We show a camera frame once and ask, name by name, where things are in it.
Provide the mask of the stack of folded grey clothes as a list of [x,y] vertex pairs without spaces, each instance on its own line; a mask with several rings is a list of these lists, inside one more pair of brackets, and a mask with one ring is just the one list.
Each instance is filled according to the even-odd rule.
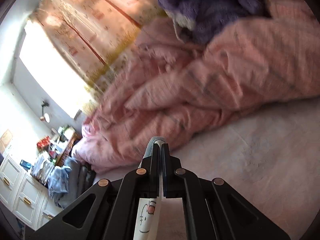
[[64,165],[56,166],[48,177],[49,197],[57,207],[65,209],[93,185],[95,176],[90,164],[68,157]]

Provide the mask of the pink bed sheet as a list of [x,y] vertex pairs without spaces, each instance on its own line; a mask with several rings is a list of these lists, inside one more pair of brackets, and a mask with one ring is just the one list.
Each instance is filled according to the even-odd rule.
[[291,239],[319,239],[319,99],[266,106],[172,154],[224,179]]

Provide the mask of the white drawer cabinet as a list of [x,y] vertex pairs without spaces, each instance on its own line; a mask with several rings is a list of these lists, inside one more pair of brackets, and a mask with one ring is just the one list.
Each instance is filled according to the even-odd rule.
[[37,230],[62,209],[49,197],[48,190],[10,156],[1,163],[1,202],[18,219]]

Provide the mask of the stack of papers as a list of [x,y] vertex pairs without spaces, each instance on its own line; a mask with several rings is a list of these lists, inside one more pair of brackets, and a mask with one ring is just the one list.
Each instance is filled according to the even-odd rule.
[[47,153],[39,155],[35,164],[31,167],[31,176],[43,186],[47,185],[48,178],[54,169],[54,164],[49,160]]

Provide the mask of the carved wooden desk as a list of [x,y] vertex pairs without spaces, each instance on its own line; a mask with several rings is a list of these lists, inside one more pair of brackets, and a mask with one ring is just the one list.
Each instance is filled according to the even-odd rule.
[[73,146],[81,139],[81,135],[79,135],[78,133],[74,133],[71,137],[71,139],[69,139],[67,141],[67,145],[65,147],[65,149],[63,150],[63,152],[57,157],[56,166],[62,167],[65,163],[65,160],[71,156],[71,151]]

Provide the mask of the red gift bag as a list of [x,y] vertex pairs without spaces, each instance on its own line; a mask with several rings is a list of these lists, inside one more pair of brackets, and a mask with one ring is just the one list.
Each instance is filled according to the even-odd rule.
[[50,145],[50,137],[49,136],[42,138],[36,144],[39,152],[42,152],[43,150],[45,150],[45,148],[47,148],[49,145]]

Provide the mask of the pink plaid duvet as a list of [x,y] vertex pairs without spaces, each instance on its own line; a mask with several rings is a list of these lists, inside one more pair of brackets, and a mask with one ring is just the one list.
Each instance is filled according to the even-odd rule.
[[271,102],[319,96],[319,22],[304,0],[266,0],[271,17],[227,25],[206,47],[179,42],[169,18],[143,28],[124,69],[82,124],[76,160],[97,173],[141,161]]

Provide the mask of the tree print curtain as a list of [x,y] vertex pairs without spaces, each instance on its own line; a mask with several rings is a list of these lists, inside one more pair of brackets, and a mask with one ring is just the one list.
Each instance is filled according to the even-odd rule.
[[142,27],[161,14],[157,0],[41,0],[30,19],[87,87],[103,93]]

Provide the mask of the pink wall lamp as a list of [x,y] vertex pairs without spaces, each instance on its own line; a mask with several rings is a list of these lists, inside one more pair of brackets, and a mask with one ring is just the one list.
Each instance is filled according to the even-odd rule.
[[49,103],[44,101],[41,105],[42,115],[40,116],[40,120],[42,122],[50,123],[50,116],[47,112],[44,111],[44,109],[47,107],[49,107]]

